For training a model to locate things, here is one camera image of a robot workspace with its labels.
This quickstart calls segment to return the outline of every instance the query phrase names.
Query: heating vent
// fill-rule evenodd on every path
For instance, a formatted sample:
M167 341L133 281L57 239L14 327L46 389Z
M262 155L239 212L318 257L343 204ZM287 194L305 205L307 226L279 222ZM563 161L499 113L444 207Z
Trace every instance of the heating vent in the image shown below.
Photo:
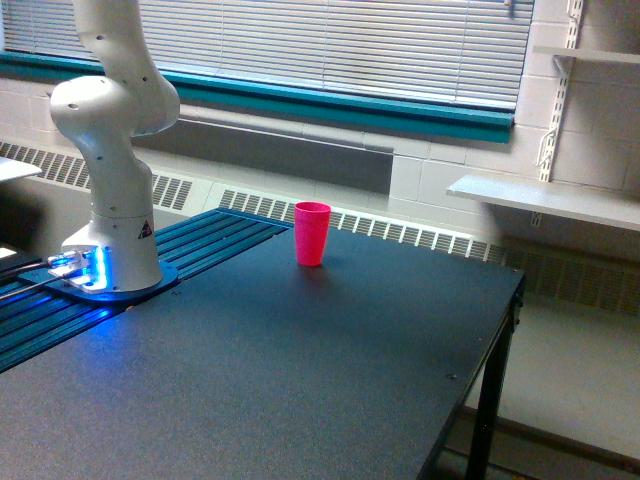
M293 222L291 199L267 198L258 193L226 188L219 206ZM530 293L611 312L636 316L640 312L640 273L623 270L617 265L586 257L555 256L548 251L541 254L505 248L462 233L339 208L331 213L330 225L360 235L522 269L527 274L527 292Z
M84 190L91 188L89 171L82 158L4 142L0 143L0 156L39 167L42 173L38 177L42 180ZM154 174L153 204L181 211L192 186L193 182L187 179Z

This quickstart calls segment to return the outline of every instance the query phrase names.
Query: table leg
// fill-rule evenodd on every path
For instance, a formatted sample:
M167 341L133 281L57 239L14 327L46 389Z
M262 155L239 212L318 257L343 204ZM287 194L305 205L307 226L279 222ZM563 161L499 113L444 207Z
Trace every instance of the table leg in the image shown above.
M471 452L465 480L484 479L489 454L491 453L491 440L498 418L498 406L502 393L504 373L507 368L511 335L515 326L515 305L509 309L507 324L502 329L500 337L484 368L478 413L473 429Z

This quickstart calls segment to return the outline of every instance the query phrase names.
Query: warning label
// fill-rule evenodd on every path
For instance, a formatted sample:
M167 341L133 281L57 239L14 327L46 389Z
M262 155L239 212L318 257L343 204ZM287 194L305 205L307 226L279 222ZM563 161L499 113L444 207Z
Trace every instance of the warning label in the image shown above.
M142 226L142 230L140 230L140 235L138 235L138 240L147 238L150 235L153 235L153 230L151 230L151 225L149 225L149 220L145 220L144 225Z

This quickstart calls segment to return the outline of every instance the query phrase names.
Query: shelf bracket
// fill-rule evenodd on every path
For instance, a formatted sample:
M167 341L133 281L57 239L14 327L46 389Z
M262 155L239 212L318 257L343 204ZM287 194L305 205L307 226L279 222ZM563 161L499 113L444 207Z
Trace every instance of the shelf bracket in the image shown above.
M565 42L566 48L577 47L583 7L583 0L567 1L569 32L567 34L567 40ZM539 168L538 180L540 180L541 182L551 181L551 174L553 172L553 161L555 160L556 147L558 144L558 139L560 137L560 126L562 125L562 117L564 114L567 93L569 91L569 80L571 79L571 72L573 70L574 61L572 58L554 55L553 63L558 69L559 78L549 130L540 140L540 148L538 149L538 158L536 161L536 165ZM539 227L541 222L542 214L532 212L531 225L534 227Z

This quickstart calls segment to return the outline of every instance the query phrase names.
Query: white table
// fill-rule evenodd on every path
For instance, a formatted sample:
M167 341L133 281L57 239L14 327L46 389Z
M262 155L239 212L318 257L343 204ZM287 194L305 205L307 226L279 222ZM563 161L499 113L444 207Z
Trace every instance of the white table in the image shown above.
M42 172L42 170L35 165L0 157L0 182L38 175L40 172Z

